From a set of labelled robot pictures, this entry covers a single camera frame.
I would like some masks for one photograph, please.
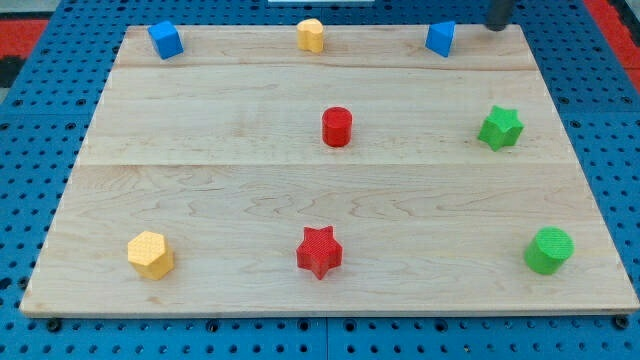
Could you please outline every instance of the blue block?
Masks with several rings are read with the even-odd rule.
[[[455,30],[455,21],[447,21],[429,26],[425,46],[443,57],[449,57],[449,50],[451,50]]]
[[[150,26],[148,31],[153,48],[162,59],[168,59],[184,51],[178,30],[170,21]]]

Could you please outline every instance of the green block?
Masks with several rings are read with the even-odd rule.
[[[573,240],[557,227],[544,227],[538,231],[524,252],[524,260],[531,270],[551,275],[573,255]]]
[[[484,120],[478,140],[484,141],[491,150],[498,151],[503,146],[513,146],[518,141],[524,124],[518,120],[518,110],[491,108],[491,114]]]

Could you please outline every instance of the wooden board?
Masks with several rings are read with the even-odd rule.
[[[639,307],[517,26],[458,26],[448,59],[426,26],[181,27],[160,60],[128,30],[22,311],[33,317],[485,316]],[[519,110],[515,147],[476,136]],[[331,149],[320,117],[354,115]],[[296,267],[304,226],[334,225],[344,262]],[[575,255],[553,276],[523,252],[556,225]],[[126,244],[166,235],[176,269],[141,279]]]

